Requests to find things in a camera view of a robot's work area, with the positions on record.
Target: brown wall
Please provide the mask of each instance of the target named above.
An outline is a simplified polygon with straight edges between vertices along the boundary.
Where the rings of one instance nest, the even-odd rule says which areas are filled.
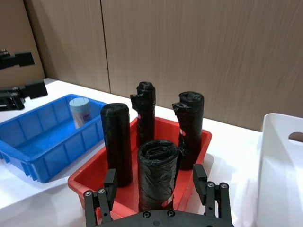
[[[205,117],[261,129],[303,117],[303,1],[102,0],[113,94],[151,81],[157,104],[205,96]]]
[[[0,70],[0,87],[43,79],[43,68],[23,0],[0,0],[0,30],[0,49],[5,48],[11,54],[31,51],[35,61],[35,65]]]
[[[109,92],[99,0],[25,0],[46,75]]]

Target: blue plastic crate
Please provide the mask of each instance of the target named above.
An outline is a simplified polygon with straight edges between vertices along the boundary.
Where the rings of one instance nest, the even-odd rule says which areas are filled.
[[[67,95],[0,124],[0,158],[46,183],[104,138],[103,102],[89,99],[91,118],[76,129]]]

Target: black plastic bag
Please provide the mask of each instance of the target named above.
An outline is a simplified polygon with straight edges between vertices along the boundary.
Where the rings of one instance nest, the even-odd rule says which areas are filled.
[[[180,102],[172,108],[180,124],[179,145],[182,153],[180,169],[192,169],[201,151],[204,97],[197,92],[179,94]]]
[[[155,139],[156,89],[150,82],[140,82],[137,94],[131,95],[133,109],[138,112],[137,147]]]
[[[123,103],[111,103],[101,110],[109,169],[116,169],[118,186],[133,180],[129,109]]]
[[[173,209],[180,152],[167,140],[144,143],[138,151],[139,211]]]

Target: table surface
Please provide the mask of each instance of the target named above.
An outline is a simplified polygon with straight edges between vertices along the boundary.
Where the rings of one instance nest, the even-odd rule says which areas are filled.
[[[21,111],[0,112],[0,122],[23,114],[67,94],[85,96],[105,103],[125,103],[130,109],[130,121],[137,117],[129,98],[81,87],[66,82],[45,79],[48,96],[26,99]],[[174,112],[156,107],[156,116],[178,121]],[[203,164],[208,180],[216,184],[226,182],[230,186],[232,219],[236,227],[242,226],[247,214],[243,214],[245,193],[249,190],[250,177],[256,173],[261,132],[203,119],[203,129],[212,133]],[[89,160],[100,148],[101,142],[62,170],[49,183],[34,182],[14,167],[0,162],[0,226],[1,227],[84,227],[84,212],[78,195],[67,186],[68,177]],[[196,191],[187,205],[187,211],[204,212]]]

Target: screw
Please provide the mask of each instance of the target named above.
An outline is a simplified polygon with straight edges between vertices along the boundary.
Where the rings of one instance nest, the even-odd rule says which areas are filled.
[[[90,196],[91,195],[91,191],[85,192],[85,196]]]
[[[207,186],[212,188],[212,187],[214,187],[214,183],[210,182],[210,183],[207,184]]]
[[[169,217],[173,217],[173,216],[175,216],[175,212],[173,211],[173,210],[169,210],[169,211],[167,211],[167,215],[169,216]]]
[[[143,213],[143,217],[144,218],[149,218],[150,216],[151,216],[151,213],[148,212],[148,211],[146,211],[146,212]]]
[[[105,190],[104,190],[103,188],[101,188],[101,189],[98,191],[99,194],[102,194],[102,193],[104,193],[104,192],[105,192]]]
[[[228,185],[226,183],[222,183],[220,186],[221,188],[228,188]]]

